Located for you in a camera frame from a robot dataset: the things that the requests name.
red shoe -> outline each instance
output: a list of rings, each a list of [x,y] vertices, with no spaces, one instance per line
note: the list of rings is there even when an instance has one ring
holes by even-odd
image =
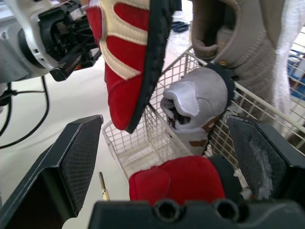
[[[174,0],[90,0],[113,124],[132,133],[161,75]]]

white wire basket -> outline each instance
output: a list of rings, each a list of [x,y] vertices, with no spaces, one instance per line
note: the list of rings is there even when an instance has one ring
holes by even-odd
[[[196,58],[190,47],[163,71],[152,94],[150,104],[146,107],[133,134],[130,135],[125,131],[117,130],[112,122],[109,122],[103,128],[103,134],[110,152],[126,179],[140,170],[149,169],[171,159],[191,155],[165,121],[166,115],[160,107],[160,101],[165,88],[186,73],[199,68],[199,63],[205,64]],[[285,138],[291,135],[296,137],[293,146],[297,150],[303,146],[305,128],[301,125],[304,122],[305,103],[302,98],[292,97],[290,115],[285,115],[238,83],[236,83],[236,89],[236,99],[226,113],[234,115],[242,113],[243,116],[259,120],[265,120],[266,118],[273,120],[273,123],[280,127]],[[216,124],[205,152],[205,156],[214,154],[224,155],[234,166],[235,175],[239,177],[242,186],[247,187],[239,169],[228,126],[223,120]]]

brown leather trim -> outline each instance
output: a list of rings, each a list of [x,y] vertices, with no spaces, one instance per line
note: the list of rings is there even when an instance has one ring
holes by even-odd
[[[221,118],[221,114],[216,116],[215,118],[211,119],[209,122],[207,122],[202,129],[205,130],[207,133],[209,133],[212,128],[214,127],[216,121],[218,121]],[[205,146],[208,139],[203,139],[201,141],[196,142],[189,142],[191,146]]]

white floor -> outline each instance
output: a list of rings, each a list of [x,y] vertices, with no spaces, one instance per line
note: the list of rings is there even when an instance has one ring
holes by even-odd
[[[165,66],[176,54],[166,55]],[[0,152],[0,192],[4,203],[29,170],[33,162],[58,137],[69,122],[91,115],[103,115],[104,123],[110,121],[107,89],[103,79],[104,61],[100,58],[90,69],[74,72],[66,81],[58,83],[47,75],[50,92],[50,113],[43,125],[30,138]],[[39,90],[39,78],[12,84],[13,89]],[[13,98],[12,119],[7,131],[0,138],[0,145],[10,143],[27,134],[41,119],[45,110],[43,94],[24,94]],[[6,117],[6,108],[0,114],[0,126]],[[129,199],[128,183],[113,160],[101,134],[95,171],[87,197],[79,216],[68,220],[64,229],[86,229],[92,207],[102,199],[98,172],[104,175],[112,200]]]

black shoe sole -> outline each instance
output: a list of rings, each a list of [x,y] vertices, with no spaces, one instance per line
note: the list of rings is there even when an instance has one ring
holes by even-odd
[[[205,145],[205,149],[203,150],[203,156],[207,150],[207,147],[211,141],[212,138],[212,133],[214,132],[215,127],[219,124],[220,120],[223,118],[224,113],[226,112],[228,106],[231,105],[232,100],[234,99],[234,90],[235,90],[235,83],[234,80],[231,78],[230,74],[224,69],[222,68],[221,65],[219,64],[215,64],[215,63],[209,63],[205,66],[205,68],[209,68],[212,69],[213,71],[217,72],[222,79],[224,80],[225,86],[227,87],[227,91],[228,91],[228,100],[227,100],[227,104],[225,107],[224,112],[221,114],[221,117],[218,119],[218,121],[215,122],[214,126],[212,127],[211,131],[208,133],[208,142]]]
[[[213,155],[208,159],[218,172],[225,197],[235,203],[243,201],[244,198],[240,194],[243,189],[239,179],[234,176],[234,168],[230,162],[223,155]]]
[[[173,12],[174,0],[151,0],[141,90],[132,118],[125,129],[130,134],[136,129],[161,76],[167,39],[172,27]]]

